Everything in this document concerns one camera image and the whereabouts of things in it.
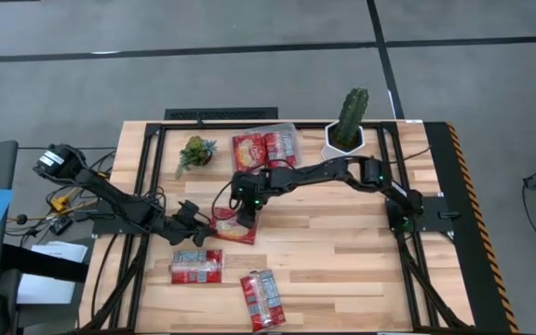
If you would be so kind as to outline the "white paper sheets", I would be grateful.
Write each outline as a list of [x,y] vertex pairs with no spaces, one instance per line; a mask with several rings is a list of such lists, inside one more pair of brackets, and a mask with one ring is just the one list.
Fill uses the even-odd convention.
[[[86,246],[61,241],[33,245],[31,251],[75,262],[82,262],[87,255]],[[23,275],[17,304],[69,304],[74,294],[74,287],[75,282],[41,275]]]

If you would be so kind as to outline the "clear plastic bin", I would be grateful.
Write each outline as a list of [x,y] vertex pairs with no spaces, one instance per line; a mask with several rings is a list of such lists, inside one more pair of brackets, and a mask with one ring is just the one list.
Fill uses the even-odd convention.
[[[285,166],[283,168],[296,168],[297,166],[299,166],[301,164],[301,162],[302,162],[302,150],[301,150],[301,147],[300,147],[300,144],[299,144],[299,136],[298,136],[297,129],[295,128],[295,126],[292,123],[280,123],[280,124],[268,125],[268,126],[264,125],[264,126],[260,126],[260,127],[244,127],[243,129],[236,130],[232,134],[230,144],[231,144],[231,152],[232,152],[232,158],[233,158],[233,163],[234,163],[234,170],[235,170],[235,160],[234,160],[234,154],[233,154],[232,138],[234,136],[236,136],[236,135],[241,135],[241,134],[261,133],[262,135],[264,135],[264,134],[270,133],[270,132],[287,132],[287,133],[290,133],[292,135],[292,138],[293,138],[293,141],[294,141],[294,147],[295,147],[295,151],[296,151],[296,156],[297,156],[297,163],[296,163],[295,166],[288,165],[288,166]],[[269,163],[269,161],[268,161],[268,157],[267,157],[267,162],[266,163],[261,164],[261,165],[256,166],[256,167],[253,167],[252,169],[250,169],[248,171],[245,171],[245,172],[255,171],[255,170],[259,169],[259,168],[269,168],[268,163]]]

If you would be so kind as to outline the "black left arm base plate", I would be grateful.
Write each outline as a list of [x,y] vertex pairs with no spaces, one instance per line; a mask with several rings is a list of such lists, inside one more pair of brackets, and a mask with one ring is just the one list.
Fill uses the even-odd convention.
[[130,232],[129,225],[122,219],[94,220],[92,233],[94,235],[120,235]]

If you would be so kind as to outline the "succulent plant in dark pot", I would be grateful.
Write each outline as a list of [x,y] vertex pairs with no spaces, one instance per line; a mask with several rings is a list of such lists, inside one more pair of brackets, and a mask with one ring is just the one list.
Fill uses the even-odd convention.
[[217,152],[216,143],[204,140],[200,136],[192,136],[180,151],[180,162],[175,170],[175,178],[178,180],[183,172],[190,170],[191,167],[207,165]]

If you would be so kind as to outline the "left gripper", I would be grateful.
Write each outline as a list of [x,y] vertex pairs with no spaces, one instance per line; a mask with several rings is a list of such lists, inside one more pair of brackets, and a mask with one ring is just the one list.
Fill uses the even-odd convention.
[[206,235],[215,235],[217,230],[196,218],[199,207],[193,202],[185,200],[179,205],[181,207],[168,220],[171,232],[182,235],[184,238],[191,237],[194,244],[201,248]]

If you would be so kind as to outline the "black floor grille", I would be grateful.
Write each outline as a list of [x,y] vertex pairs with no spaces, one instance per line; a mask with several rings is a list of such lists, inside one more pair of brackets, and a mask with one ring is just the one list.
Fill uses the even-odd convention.
[[165,120],[254,120],[278,119],[277,107],[222,107],[166,109]]

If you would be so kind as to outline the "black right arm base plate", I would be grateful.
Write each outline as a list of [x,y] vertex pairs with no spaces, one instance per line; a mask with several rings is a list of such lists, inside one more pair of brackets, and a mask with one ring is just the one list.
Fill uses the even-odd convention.
[[395,234],[448,233],[453,231],[452,220],[459,217],[460,214],[448,209],[444,197],[426,196],[422,200],[422,204],[422,214],[409,215],[396,202],[387,199],[385,205],[390,229]]

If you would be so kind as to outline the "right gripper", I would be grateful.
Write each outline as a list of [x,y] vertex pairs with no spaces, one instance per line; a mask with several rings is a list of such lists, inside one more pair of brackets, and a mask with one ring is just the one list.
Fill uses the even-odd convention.
[[270,168],[256,172],[236,172],[231,179],[230,199],[234,201],[236,221],[243,227],[254,228],[257,224],[258,209],[267,204],[274,195],[270,185]]

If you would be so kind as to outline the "green cactus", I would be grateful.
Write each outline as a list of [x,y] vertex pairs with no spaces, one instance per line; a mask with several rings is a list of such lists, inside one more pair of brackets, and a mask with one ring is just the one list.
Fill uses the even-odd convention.
[[344,148],[350,148],[355,144],[358,127],[367,110],[369,91],[364,87],[352,88],[346,95],[339,122],[334,131],[334,140]]

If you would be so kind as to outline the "black power adapter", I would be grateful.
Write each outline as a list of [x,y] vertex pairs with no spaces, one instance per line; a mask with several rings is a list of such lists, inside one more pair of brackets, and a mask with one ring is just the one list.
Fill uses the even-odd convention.
[[54,235],[62,235],[73,222],[71,217],[55,217],[51,220],[49,231]]

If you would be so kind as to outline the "red popcorn bag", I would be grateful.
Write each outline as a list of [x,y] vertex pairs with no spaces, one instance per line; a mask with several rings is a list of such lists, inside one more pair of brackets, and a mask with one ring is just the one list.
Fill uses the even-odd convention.
[[297,156],[292,135],[287,132],[270,132],[263,135],[268,166],[270,168],[295,166]]
[[222,251],[219,249],[175,251],[169,273],[173,285],[220,283]]
[[210,226],[217,231],[217,238],[246,245],[255,243],[258,230],[258,226],[247,228],[239,224],[236,212],[229,208],[214,208]]
[[267,162],[266,144],[261,133],[236,135],[232,143],[236,171],[248,171]]
[[254,333],[286,323],[272,270],[253,271],[240,279]]

